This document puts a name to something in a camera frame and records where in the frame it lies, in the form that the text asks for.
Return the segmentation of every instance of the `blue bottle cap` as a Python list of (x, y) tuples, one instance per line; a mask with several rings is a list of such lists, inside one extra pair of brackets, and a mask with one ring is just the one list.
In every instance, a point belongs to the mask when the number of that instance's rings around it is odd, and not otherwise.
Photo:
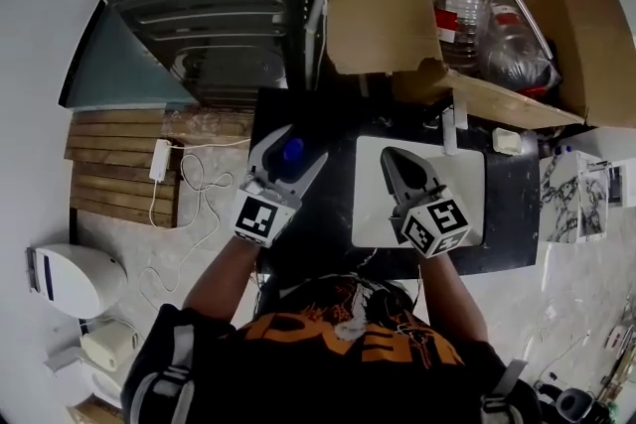
[(282, 159), (290, 163), (295, 163), (302, 158), (305, 144), (300, 138), (292, 138), (285, 144), (282, 152)]

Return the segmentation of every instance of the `power adapter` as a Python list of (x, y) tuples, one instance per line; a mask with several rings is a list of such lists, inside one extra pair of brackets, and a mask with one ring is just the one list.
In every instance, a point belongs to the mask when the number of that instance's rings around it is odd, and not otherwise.
[(155, 182), (163, 182), (166, 178), (168, 161), (170, 161), (170, 150), (172, 144), (168, 140), (157, 140), (155, 143), (155, 153), (152, 156), (150, 165), (150, 179)]

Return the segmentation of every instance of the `black cabinet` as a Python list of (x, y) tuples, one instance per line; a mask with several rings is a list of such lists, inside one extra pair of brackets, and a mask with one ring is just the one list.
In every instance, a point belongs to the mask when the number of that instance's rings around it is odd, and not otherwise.
[(252, 107), (260, 87), (306, 88), (312, 0), (115, 0), (123, 19), (202, 104)]

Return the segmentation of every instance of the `box flap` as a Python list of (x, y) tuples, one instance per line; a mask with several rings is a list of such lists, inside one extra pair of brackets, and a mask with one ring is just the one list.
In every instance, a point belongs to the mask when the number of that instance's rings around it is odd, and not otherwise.
[(69, 411), (78, 424), (123, 424), (121, 411), (96, 396)]
[(341, 74), (441, 61), (431, 0), (329, 0), (327, 53)]
[(417, 72), (401, 72), (394, 77), (397, 100), (432, 103), (449, 88), (461, 90), (470, 115), (502, 122), (525, 129), (581, 124), (583, 118), (519, 95), (488, 81), (449, 71), (436, 83), (430, 83), (431, 69), (427, 64)]
[(581, 69), (581, 83), (568, 78), (559, 92), (563, 104), (592, 125), (636, 127), (636, 49), (620, 1), (562, 1)]

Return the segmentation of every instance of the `kitchen counter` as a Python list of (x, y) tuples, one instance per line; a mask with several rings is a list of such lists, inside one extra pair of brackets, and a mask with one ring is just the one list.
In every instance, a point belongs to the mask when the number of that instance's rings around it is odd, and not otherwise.
[[(273, 246), (263, 250), (262, 270), (298, 278), (353, 270), (364, 263), (370, 276), (417, 277), (418, 255), (413, 249), (375, 251), (355, 247), (351, 238), (358, 137), (442, 145), (441, 128), (423, 127), (424, 116), (421, 105), (378, 103), (342, 93), (262, 89), (252, 147), (271, 131), (294, 124), (308, 133), (312, 143), (324, 144), (329, 150), (325, 166), (303, 198), (303, 207)], [(457, 132), (459, 148), (483, 153), (486, 179), (483, 243), (451, 251), (462, 275), (536, 262), (540, 218), (536, 135), (522, 132), (524, 153), (510, 157), (493, 151), (494, 127), (493, 123), (469, 117), (469, 129)]]

